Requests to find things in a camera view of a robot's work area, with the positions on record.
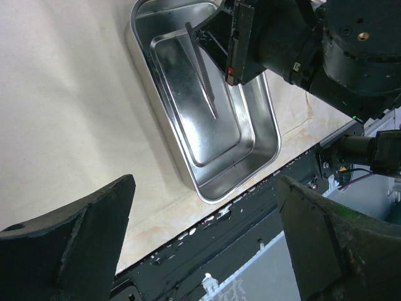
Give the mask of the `beige cloth wrap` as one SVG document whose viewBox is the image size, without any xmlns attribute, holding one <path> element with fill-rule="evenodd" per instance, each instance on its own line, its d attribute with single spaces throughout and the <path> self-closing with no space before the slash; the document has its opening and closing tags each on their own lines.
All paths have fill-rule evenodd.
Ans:
<svg viewBox="0 0 401 301">
<path fill-rule="evenodd" d="M 1 2 L 1 228 L 132 174 L 118 272 L 230 212 L 179 176 L 125 42 L 133 6 Z"/>
</svg>

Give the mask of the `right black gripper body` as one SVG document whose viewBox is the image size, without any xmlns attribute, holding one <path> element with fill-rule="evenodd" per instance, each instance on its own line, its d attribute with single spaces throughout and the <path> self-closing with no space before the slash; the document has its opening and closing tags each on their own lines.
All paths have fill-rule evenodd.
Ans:
<svg viewBox="0 0 401 301">
<path fill-rule="evenodd" d="M 317 11 L 313 1 L 226 1 L 226 82 L 245 84 L 270 70 L 311 86 L 323 67 Z"/>
</svg>

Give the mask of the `steel instrument tray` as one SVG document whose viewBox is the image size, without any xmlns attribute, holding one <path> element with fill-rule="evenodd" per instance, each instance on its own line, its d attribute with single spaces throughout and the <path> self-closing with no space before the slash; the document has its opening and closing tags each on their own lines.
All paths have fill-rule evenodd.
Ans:
<svg viewBox="0 0 401 301">
<path fill-rule="evenodd" d="M 208 55 L 201 78 L 186 24 L 219 1 L 138 1 L 125 40 L 184 184 L 216 204 L 269 166 L 281 148 L 268 81 L 228 85 Z"/>
</svg>

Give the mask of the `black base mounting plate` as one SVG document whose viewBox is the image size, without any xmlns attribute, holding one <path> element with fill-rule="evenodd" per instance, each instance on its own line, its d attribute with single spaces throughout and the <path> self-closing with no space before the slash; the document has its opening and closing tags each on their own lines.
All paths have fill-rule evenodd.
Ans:
<svg viewBox="0 0 401 301">
<path fill-rule="evenodd" d="M 119 273 L 110 300 L 199 300 L 210 274 L 219 283 L 282 232 L 276 182 L 289 176 L 322 194 L 328 190 L 329 157 L 323 149 L 343 135 L 364 134 L 350 122 L 235 199 Z"/>
</svg>

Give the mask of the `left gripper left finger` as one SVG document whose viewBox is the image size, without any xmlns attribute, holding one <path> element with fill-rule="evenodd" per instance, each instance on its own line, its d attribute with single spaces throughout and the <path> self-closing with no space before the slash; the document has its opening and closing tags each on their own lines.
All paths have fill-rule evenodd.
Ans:
<svg viewBox="0 0 401 301">
<path fill-rule="evenodd" d="M 108 300 L 134 194 L 126 174 L 3 229 L 1 300 Z"/>
</svg>

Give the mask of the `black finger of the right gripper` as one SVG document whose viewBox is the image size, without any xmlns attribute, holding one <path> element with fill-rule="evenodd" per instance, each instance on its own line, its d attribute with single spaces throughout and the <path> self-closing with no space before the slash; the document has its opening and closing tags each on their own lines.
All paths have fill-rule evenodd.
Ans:
<svg viewBox="0 0 401 301">
<path fill-rule="evenodd" d="M 227 71 L 233 9 L 234 1 L 222 1 L 221 5 L 192 31 L 196 43 L 223 74 Z"/>
</svg>

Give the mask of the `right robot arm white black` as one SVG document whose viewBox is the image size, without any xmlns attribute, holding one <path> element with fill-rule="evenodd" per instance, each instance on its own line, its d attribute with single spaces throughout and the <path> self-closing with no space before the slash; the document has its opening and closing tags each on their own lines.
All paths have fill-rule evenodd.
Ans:
<svg viewBox="0 0 401 301">
<path fill-rule="evenodd" d="M 232 86 L 269 70 L 361 123 L 400 106 L 399 1 L 223 1 L 190 37 Z"/>
</svg>

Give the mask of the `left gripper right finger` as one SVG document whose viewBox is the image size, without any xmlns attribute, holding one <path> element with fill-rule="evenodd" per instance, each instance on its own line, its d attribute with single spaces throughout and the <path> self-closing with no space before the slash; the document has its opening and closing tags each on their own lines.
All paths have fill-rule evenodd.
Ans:
<svg viewBox="0 0 401 301">
<path fill-rule="evenodd" d="M 400 300 L 400 226 L 283 176 L 278 209 L 301 300 Z"/>
</svg>

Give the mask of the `long steel tweezers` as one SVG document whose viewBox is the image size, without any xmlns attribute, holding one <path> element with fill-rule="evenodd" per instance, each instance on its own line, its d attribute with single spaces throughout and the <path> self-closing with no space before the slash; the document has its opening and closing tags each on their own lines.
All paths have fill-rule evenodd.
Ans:
<svg viewBox="0 0 401 301">
<path fill-rule="evenodd" d="M 206 93 L 206 100 L 207 100 L 207 104 L 209 109 L 211 110 L 212 116 L 214 119 L 217 119 L 218 113 L 217 113 L 217 109 L 214 103 L 215 100 L 215 96 L 214 96 L 214 92 L 212 89 L 212 85 L 207 73 L 207 69 L 206 69 L 206 65 L 204 63 L 200 48 L 197 44 L 197 42 L 195 41 L 194 35 L 193 35 L 193 27 L 191 25 L 190 22 L 186 22 L 185 23 L 185 28 L 189 34 L 189 38 L 190 38 L 190 42 L 197 60 L 197 64 L 199 66 L 199 71 L 200 71 L 200 78 L 201 78 L 201 82 L 202 85 L 204 87 L 204 91 Z"/>
</svg>

